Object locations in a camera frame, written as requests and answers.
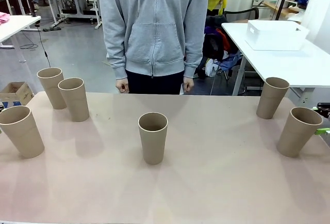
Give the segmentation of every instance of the hoodie zipper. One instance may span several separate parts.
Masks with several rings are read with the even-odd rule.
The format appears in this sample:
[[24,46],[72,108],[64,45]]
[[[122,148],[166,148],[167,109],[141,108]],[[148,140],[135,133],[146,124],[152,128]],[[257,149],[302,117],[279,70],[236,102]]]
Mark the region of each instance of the hoodie zipper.
[[153,55],[151,58],[151,78],[154,77],[154,55],[155,55],[155,49],[156,49],[156,42],[157,42],[157,1],[155,3],[155,44],[154,44],[154,49],[153,49]]

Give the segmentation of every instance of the hoodie pocket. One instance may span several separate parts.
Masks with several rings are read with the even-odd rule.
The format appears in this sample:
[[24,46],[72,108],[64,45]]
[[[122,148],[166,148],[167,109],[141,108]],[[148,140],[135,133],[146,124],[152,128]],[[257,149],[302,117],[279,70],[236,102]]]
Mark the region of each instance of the hoodie pocket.
[[181,44],[177,35],[176,24],[157,24],[157,46],[155,63],[170,63],[183,60]]
[[150,63],[155,47],[156,24],[133,24],[128,40],[126,59]]

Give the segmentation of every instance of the cup rim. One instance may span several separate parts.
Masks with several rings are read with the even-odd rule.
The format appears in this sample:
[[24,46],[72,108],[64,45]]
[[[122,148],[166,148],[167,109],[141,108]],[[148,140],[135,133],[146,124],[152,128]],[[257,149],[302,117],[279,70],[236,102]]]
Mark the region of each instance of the cup rim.
[[26,117],[24,117],[23,119],[21,119],[21,120],[19,120],[19,121],[17,121],[17,122],[12,122],[12,123],[0,123],[0,125],[2,125],[2,126],[7,126],[7,125],[17,124],[17,123],[19,123],[19,122],[24,121],[24,120],[25,120],[26,118],[28,118],[28,117],[30,116],[30,114],[31,114],[31,109],[30,109],[29,107],[27,107],[27,106],[25,106],[25,105],[19,105],[19,106],[12,106],[12,107],[9,107],[9,108],[7,108],[7,109],[4,109],[3,111],[1,111],[0,115],[1,115],[2,113],[4,113],[4,112],[10,110],[10,109],[13,109],[13,108],[24,108],[24,109],[28,109],[28,110],[29,110],[29,113],[26,115]]
[[[269,79],[280,79],[281,81],[288,83],[288,87],[276,87],[276,86],[273,86],[273,85],[271,85],[271,84],[269,84],[267,82]],[[279,90],[285,90],[285,89],[289,89],[290,88],[290,83],[287,82],[285,79],[282,79],[282,78],[279,78],[279,77],[269,77],[269,78],[266,78],[265,83],[267,85],[269,85],[270,87],[275,88],[275,89],[279,89]]]
[[[39,73],[40,73],[40,72],[45,71],[45,70],[49,70],[49,69],[59,69],[60,72],[59,72],[58,74],[52,76],[52,77],[41,77],[41,76],[39,76]],[[55,78],[55,77],[57,77],[58,75],[60,75],[61,73],[62,73],[62,69],[60,69],[60,68],[44,68],[44,69],[41,69],[41,70],[37,73],[37,77],[38,77],[38,78],[42,78],[42,79],[46,79],[46,78]]]
[[[303,122],[301,120],[299,120],[297,117],[294,116],[294,114],[292,113],[293,110],[295,109],[304,109],[304,110],[307,110],[307,111],[311,111],[312,113],[315,113],[316,115],[318,115],[321,119],[321,122],[320,123],[317,123],[317,124],[312,124],[312,123],[307,123],[307,122]],[[290,114],[291,116],[298,122],[300,123],[303,123],[303,124],[306,124],[306,125],[309,125],[309,126],[319,126],[323,123],[323,119],[322,117],[320,116],[320,114],[318,114],[317,112],[313,111],[312,109],[309,109],[309,108],[305,108],[305,107],[295,107],[295,108],[292,108],[291,111],[290,111]]]
[[[144,117],[144,116],[146,116],[146,115],[149,115],[149,114],[159,114],[159,115],[165,117],[165,119],[166,119],[166,125],[165,125],[162,129],[160,129],[160,130],[156,130],[156,131],[150,131],[150,130],[146,130],[146,129],[144,129],[144,128],[141,127],[141,125],[140,125],[140,120],[141,120],[142,117]],[[160,132],[160,131],[162,131],[162,130],[164,130],[164,129],[167,128],[168,124],[169,124],[169,120],[167,119],[167,117],[166,117],[164,114],[159,113],[159,112],[148,112],[148,113],[144,113],[144,114],[139,118],[139,120],[138,120],[139,128],[142,129],[142,130],[144,130],[144,131],[146,131],[146,132],[150,132],[150,133],[156,133],[156,132]]]
[[[68,80],[70,80],[70,79],[79,79],[79,80],[82,81],[82,83],[81,83],[80,86],[78,86],[78,87],[76,87],[76,88],[71,88],[71,89],[63,89],[63,88],[60,87],[60,84],[61,84],[62,82],[64,82],[64,81],[68,81]],[[82,87],[82,86],[84,85],[84,83],[85,83],[85,82],[84,82],[84,80],[83,80],[82,78],[77,78],[77,77],[65,78],[65,79],[63,79],[60,83],[58,83],[57,87],[58,87],[61,91],[72,91],[72,90],[79,89],[80,87]]]

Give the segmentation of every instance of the person's left hand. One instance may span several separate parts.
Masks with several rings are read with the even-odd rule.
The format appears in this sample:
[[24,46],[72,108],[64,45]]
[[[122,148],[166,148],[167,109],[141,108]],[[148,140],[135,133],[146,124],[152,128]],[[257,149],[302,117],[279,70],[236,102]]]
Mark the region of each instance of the person's left hand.
[[184,77],[184,91],[190,92],[194,87],[194,80],[192,78]]

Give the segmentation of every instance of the pink cloth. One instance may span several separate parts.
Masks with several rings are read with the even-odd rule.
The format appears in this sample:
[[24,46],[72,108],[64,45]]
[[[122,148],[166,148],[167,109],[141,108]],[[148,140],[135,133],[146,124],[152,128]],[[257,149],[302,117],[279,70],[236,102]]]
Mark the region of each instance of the pink cloth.
[[10,19],[10,15],[4,12],[0,12],[0,24],[7,23]]

